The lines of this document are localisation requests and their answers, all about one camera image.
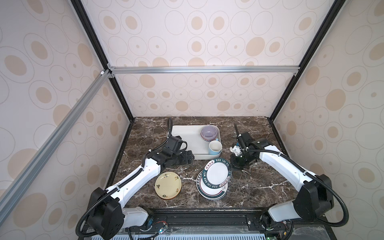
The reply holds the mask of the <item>purple bowl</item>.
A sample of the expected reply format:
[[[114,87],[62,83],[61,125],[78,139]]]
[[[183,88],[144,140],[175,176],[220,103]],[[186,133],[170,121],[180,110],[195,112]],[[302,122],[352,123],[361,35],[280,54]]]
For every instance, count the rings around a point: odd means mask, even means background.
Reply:
[[[215,141],[219,135],[219,129],[216,126],[204,126],[201,129],[201,137],[206,142]]]

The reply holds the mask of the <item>green red rimmed plate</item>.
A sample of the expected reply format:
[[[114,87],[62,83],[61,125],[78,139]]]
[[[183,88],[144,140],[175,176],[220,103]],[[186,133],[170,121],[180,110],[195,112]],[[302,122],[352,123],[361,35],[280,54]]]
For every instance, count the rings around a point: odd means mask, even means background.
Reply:
[[[226,195],[228,184],[218,189],[211,189],[207,187],[200,179],[197,181],[197,190],[205,199],[215,201],[223,198]]]

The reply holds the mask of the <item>light blue mug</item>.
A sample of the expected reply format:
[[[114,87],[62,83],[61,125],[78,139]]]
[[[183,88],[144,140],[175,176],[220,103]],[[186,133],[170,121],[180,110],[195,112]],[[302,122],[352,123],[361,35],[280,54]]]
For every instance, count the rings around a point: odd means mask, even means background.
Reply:
[[[209,143],[210,155],[219,155],[222,152],[222,149],[223,149],[222,143],[218,140],[214,140]]]

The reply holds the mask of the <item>green rimmed white plate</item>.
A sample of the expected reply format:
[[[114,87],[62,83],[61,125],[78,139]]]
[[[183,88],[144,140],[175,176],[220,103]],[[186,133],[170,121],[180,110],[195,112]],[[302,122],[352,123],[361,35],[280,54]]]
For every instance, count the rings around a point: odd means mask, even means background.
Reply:
[[[203,183],[210,189],[218,189],[226,185],[232,177],[229,161],[217,158],[209,161],[203,169]]]

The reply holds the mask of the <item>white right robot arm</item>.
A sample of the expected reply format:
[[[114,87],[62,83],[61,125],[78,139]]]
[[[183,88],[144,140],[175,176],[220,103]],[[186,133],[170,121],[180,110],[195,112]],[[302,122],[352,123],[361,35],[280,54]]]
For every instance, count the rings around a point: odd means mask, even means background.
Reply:
[[[255,140],[248,132],[235,132],[237,143],[230,148],[233,170],[244,170],[262,161],[288,180],[298,192],[294,200],[270,206],[261,215],[260,221],[265,229],[271,228],[274,223],[291,220],[318,221],[330,227],[342,227],[348,223],[350,215],[347,205],[333,190],[329,177],[303,168],[265,138]],[[336,223],[322,220],[321,216],[330,211],[335,202],[342,208],[342,219]]]

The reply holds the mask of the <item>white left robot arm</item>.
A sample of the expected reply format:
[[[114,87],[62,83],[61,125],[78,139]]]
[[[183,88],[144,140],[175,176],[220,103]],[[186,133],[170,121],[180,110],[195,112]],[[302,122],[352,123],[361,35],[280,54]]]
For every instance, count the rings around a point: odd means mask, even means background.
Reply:
[[[103,190],[97,188],[90,196],[86,212],[76,225],[76,235],[89,238],[95,235],[112,239],[121,229],[139,227],[148,230],[153,224],[153,213],[148,208],[126,208],[128,201],[147,182],[159,176],[166,168],[191,164],[192,151],[183,148],[187,142],[173,136],[173,120],[167,121],[166,140],[144,155],[141,165],[121,181]]]

